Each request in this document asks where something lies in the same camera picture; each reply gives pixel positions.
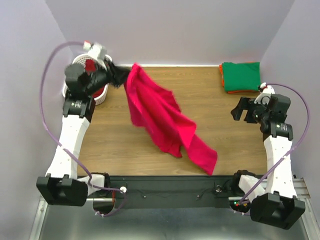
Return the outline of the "bright pink t shirt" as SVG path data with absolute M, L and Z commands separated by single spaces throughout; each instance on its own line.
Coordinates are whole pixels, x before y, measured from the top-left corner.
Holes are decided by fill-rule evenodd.
M 185 116 L 173 92 L 155 83 L 135 63 L 124 84 L 131 122 L 143 127 L 153 143 L 164 153 L 182 157 L 185 148 L 189 159 L 212 175 L 218 153 L 196 134 L 197 124 Z

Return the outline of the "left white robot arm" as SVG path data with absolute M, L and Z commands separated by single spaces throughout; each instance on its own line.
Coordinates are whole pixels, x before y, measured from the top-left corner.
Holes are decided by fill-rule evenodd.
M 79 162 L 79 154 L 96 107 L 93 94 L 108 84 L 120 87 L 129 72 L 111 61 L 106 61 L 105 66 L 94 62 L 92 72 L 80 63 L 65 68 L 67 91 L 60 137 L 55 139 L 57 148 L 50 167 L 36 181 L 37 189 L 49 205 L 81 207 L 93 193 L 106 197 L 113 191 L 109 175 L 91 173 Z

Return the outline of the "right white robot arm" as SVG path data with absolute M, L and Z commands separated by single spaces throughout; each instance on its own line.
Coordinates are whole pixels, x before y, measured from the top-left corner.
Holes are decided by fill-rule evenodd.
M 230 182 L 231 192 L 242 195 L 233 205 L 236 211 L 249 212 L 254 222 L 288 230 L 303 215 L 306 205 L 298 199 L 293 183 L 291 152 L 293 127 L 287 124 L 289 97 L 267 93 L 257 98 L 242 96 L 230 112 L 235 121 L 247 111 L 244 121 L 259 124 L 267 158 L 267 173 L 258 178 L 247 170 L 238 170 Z

